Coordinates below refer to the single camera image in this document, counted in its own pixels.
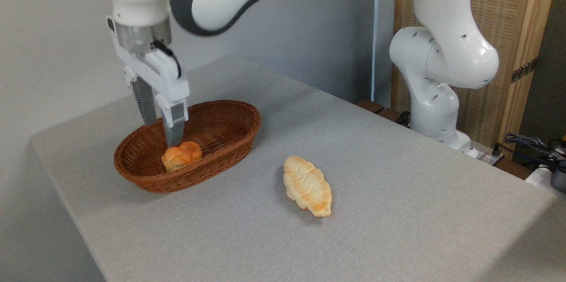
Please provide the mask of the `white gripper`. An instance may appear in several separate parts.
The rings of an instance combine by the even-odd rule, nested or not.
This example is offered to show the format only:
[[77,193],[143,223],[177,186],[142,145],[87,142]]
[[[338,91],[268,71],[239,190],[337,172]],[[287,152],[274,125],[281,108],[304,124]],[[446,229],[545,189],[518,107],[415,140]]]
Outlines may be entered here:
[[170,18],[144,27],[126,26],[107,17],[107,25],[119,59],[125,63],[126,83],[133,92],[144,125],[157,121],[154,97],[161,110],[168,147],[182,143],[189,119],[186,98],[188,80],[175,54]]

